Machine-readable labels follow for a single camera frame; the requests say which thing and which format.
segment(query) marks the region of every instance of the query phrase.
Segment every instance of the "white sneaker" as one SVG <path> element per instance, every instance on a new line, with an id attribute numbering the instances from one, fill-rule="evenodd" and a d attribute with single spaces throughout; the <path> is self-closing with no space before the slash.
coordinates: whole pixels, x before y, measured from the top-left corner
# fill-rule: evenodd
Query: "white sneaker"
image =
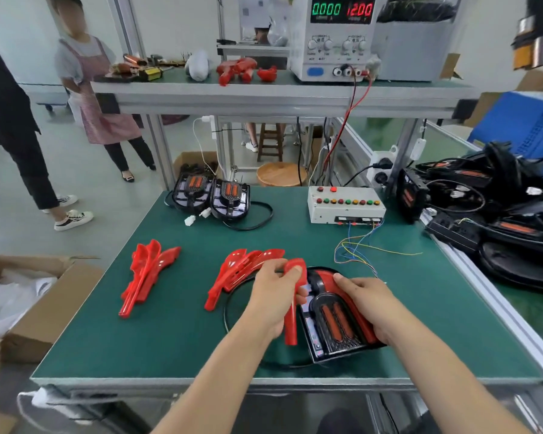
<path id="1" fill-rule="evenodd" d="M 94 218 L 93 212 L 80 212 L 78 210 L 70 210 L 66 212 L 66 219 L 54 223 L 56 231 L 69 230 L 78 227 L 79 225 L 91 222 Z"/>
<path id="2" fill-rule="evenodd" d="M 78 202 L 78 200 L 79 200 L 79 197 L 76 196 L 76 195 L 67 195 L 67 196 L 58 196 L 57 195 L 57 198 L 58 198 L 58 206 L 60 206 L 60 207 L 66 207 L 68 205 L 72 205 L 72 204 Z M 42 212 L 43 213 L 50 213 L 50 211 L 48 209 L 43 210 Z"/>

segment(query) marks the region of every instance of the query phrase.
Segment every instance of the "hand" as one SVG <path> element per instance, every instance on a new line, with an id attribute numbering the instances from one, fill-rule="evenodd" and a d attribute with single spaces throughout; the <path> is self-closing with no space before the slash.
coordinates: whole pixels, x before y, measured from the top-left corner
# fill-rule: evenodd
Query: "hand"
<path id="1" fill-rule="evenodd" d="M 374 326 L 376 337 L 385 344 L 392 343 L 392 333 L 408 325 L 412 314 L 392 294 L 386 284 L 377 278 L 347 279 L 334 274 L 334 281 L 354 301 L 358 311 Z"/>
<path id="2" fill-rule="evenodd" d="M 255 276 L 249 303 L 241 316 L 249 326 L 261 327 L 270 341 L 281 335 L 284 315 L 290 309 L 296 282 L 302 275 L 300 267 L 294 267 L 284 275 L 277 274 L 286 262 L 286 259 L 275 259 L 263 264 Z M 304 304 L 307 294 L 306 288 L 300 287 L 296 293 L 297 304 Z"/>

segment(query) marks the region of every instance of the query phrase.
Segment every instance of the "gray t-shirt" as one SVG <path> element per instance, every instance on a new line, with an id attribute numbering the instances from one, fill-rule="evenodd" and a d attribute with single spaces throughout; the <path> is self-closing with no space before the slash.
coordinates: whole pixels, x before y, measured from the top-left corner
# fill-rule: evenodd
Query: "gray t-shirt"
<path id="1" fill-rule="evenodd" d="M 94 36 L 90 38 L 91 40 L 88 43 L 79 43 L 70 36 L 65 36 L 62 39 L 81 56 L 99 56 L 101 49 L 98 46 L 97 40 Z M 102 41 L 101 44 L 103 50 L 105 50 L 106 57 L 109 58 L 111 64 L 114 64 L 116 61 L 115 53 Z M 54 67 L 56 68 L 58 77 L 72 79 L 77 85 L 83 81 L 83 70 L 80 67 L 79 59 L 63 43 L 58 43 L 58 49 L 54 56 Z"/>

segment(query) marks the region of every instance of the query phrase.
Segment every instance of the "digital display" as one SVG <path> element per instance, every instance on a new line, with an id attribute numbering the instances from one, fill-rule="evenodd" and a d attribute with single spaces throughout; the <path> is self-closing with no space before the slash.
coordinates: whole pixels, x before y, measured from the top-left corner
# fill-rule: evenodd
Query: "digital display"
<path id="1" fill-rule="evenodd" d="M 312 23 L 370 24 L 376 0 L 312 0 Z"/>

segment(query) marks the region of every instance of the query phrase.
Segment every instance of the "red wire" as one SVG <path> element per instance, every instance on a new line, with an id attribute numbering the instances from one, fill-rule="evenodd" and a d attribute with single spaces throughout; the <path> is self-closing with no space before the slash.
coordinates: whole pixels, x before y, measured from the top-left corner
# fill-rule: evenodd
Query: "red wire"
<path id="1" fill-rule="evenodd" d="M 338 132 L 338 136 L 336 137 L 336 140 L 332 144 L 332 149 L 330 149 L 330 152 L 328 152 L 328 155 L 326 156 L 326 159 L 324 160 L 324 166 L 322 171 L 326 170 L 326 165 L 328 164 L 328 160 L 330 159 L 330 155 L 332 155 L 332 152 L 334 151 L 334 148 L 336 147 L 336 144 L 340 141 L 340 136 L 342 135 L 342 132 L 344 131 L 344 127 L 346 126 L 346 122 L 348 121 L 348 117 L 350 116 L 351 111 L 358 106 L 360 102 L 364 100 L 364 98 L 368 95 L 368 92 L 370 91 L 370 87 L 372 86 L 372 78 L 368 76 L 370 83 L 368 85 L 368 88 L 366 88 L 366 92 L 364 95 L 360 98 L 358 102 L 353 104 L 354 102 L 354 94 L 352 94 L 352 101 L 350 102 L 350 107 L 348 108 L 348 111 L 346 111 L 346 115 L 344 116 L 344 121 L 342 122 L 342 125 L 340 127 L 340 131 Z M 354 91 L 356 90 L 356 75 L 354 75 Z"/>

